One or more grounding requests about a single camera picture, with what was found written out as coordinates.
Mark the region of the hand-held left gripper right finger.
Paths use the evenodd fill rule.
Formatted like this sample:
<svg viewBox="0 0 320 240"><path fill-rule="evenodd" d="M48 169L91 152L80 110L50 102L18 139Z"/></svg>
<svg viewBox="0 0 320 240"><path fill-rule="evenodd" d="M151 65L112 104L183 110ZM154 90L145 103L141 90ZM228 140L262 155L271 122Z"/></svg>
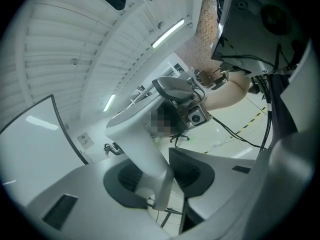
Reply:
<svg viewBox="0 0 320 240"><path fill-rule="evenodd" d="M179 236L245 236L258 181L257 161L183 148L170 148L168 158L184 194Z"/></svg>

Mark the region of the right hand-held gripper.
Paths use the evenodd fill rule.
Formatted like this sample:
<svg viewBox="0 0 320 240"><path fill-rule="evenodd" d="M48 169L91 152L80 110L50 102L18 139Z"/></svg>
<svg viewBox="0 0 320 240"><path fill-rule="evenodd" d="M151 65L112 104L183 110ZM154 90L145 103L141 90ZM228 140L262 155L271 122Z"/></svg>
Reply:
<svg viewBox="0 0 320 240"><path fill-rule="evenodd" d="M185 132L206 124L213 118L204 106L207 92L196 80L161 76L154 79L152 84L163 98L172 101Z"/></svg>

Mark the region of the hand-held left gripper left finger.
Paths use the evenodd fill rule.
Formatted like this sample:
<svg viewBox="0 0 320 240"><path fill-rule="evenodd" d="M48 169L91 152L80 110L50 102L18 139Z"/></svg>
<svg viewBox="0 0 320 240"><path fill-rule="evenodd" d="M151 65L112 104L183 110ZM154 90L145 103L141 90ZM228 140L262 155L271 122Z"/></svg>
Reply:
<svg viewBox="0 0 320 240"><path fill-rule="evenodd" d="M169 240L148 211L155 179L128 157L74 169L26 207L59 240Z"/></svg>

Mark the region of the person's right forearm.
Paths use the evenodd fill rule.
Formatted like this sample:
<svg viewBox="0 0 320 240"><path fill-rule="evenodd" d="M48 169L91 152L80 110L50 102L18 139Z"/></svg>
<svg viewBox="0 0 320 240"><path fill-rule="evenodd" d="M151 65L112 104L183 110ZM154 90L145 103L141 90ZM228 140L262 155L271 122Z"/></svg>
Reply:
<svg viewBox="0 0 320 240"><path fill-rule="evenodd" d="M232 71L228 73L228 81L207 93L204 107L207 111L223 109L240 102L248 93L250 79L245 77L243 71Z"/></svg>

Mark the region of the ceiling light tube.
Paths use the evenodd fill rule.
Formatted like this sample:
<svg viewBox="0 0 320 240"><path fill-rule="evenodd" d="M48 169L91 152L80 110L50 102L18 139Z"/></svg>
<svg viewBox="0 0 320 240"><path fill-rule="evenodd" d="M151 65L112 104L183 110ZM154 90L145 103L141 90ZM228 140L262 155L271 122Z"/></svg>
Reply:
<svg viewBox="0 0 320 240"><path fill-rule="evenodd" d="M185 19L182 18L168 28L164 33L162 33L152 44L153 49L157 48L161 43L163 43L167 38L169 38L174 32L182 28L185 24Z"/></svg>
<svg viewBox="0 0 320 240"><path fill-rule="evenodd" d="M103 109L103 112L106 112L106 111L109 109L109 107L110 107L110 105L112 104L112 102L113 102L113 100L114 100L115 97L116 97L116 94L112 94L112 95L110 96L109 100L107 101L107 103L106 103L106 105L105 105L105 107L104 107L104 109Z"/></svg>

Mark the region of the yellow-black hazard floor tape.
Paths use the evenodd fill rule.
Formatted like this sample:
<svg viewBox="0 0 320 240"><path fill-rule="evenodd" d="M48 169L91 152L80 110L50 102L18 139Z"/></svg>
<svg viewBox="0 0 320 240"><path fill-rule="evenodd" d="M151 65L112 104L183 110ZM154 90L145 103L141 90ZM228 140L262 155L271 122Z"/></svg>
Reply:
<svg viewBox="0 0 320 240"><path fill-rule="evenodd" d="M218 109L211 112L216 118L208 124L203 153L221 157L241 158L256 155L262 145L267 115L256 109Z"/></svg>

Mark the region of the chest-mounted screen unit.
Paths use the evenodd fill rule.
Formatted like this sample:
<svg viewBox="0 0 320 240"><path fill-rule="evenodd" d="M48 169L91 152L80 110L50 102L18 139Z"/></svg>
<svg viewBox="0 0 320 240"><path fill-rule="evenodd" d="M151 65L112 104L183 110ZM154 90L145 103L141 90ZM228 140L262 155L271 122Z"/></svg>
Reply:
<svg viewBox="0 0 320 240"><path fill-rule="evenodd" d="M247 78L293 70L310 36L295 0L223 0L212 59Z"/></svg>

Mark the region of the white wall poster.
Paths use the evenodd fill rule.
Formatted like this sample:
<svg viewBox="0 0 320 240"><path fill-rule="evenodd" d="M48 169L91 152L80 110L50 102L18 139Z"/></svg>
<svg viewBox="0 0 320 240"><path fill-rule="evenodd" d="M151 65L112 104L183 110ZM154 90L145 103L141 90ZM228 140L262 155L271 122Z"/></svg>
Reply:
<svg viewBox="0 0 320 240"><path fill-rule="evenodd" d="M94 145L93 140L90 138L87 132L79 135L77 140L84 150L87 150Z"/></svg>

